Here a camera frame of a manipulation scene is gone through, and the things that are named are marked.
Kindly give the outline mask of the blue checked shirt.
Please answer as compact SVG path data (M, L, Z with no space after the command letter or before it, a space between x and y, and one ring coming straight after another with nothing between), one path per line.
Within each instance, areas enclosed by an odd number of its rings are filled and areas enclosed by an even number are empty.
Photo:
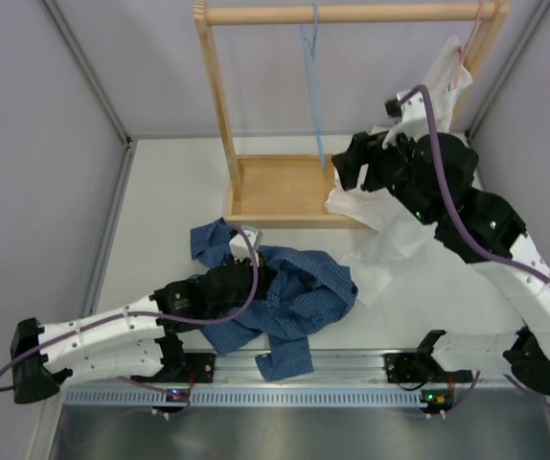
M261 245L258 252L261 265L274 271L266 294L258 293L238 318L201 332L221 356L266 334L270 351L255 362L267 381L309 374L309 336L341 320L355 304L351 271L324 251Z

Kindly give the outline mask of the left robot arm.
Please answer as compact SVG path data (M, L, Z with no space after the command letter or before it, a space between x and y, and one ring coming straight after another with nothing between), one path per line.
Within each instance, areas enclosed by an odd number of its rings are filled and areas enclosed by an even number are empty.
M91 380L176 381L186 365L179 336L234 321L265 299L275 276L263 259L227 256L202 275L108 313L66 323L22 320L11 342L13 400L41 402Z

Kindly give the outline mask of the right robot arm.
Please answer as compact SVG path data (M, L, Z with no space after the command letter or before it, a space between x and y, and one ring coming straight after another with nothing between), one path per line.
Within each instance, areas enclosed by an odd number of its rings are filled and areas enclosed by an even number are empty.
M359 132L333 156L341 188L384 190L418 222L386 229L375 248L350 258L358 299L376 303L394 279L394 263L432 237L489 281L522 321L514 333L429 332L410 358L423 380L447 373L505 374L550 396L550 269L527 227L500 195L473 184L479 157L458 137L439 133L388 142L384 133Z

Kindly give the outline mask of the blue wire hanger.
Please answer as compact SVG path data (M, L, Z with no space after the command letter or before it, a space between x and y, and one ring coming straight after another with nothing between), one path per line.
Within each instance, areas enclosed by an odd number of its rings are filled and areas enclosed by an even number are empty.
M319 89L319 73L317 63L317 38L319 27L318 6L312 4L312 32L306 25L300 26L300 36L302 43L302 52L306 72L306 82L309 95L310 114L312 120L313 133L317 147L320 169L326 171L326 154L322 142L322 121L321 121L321 102Z

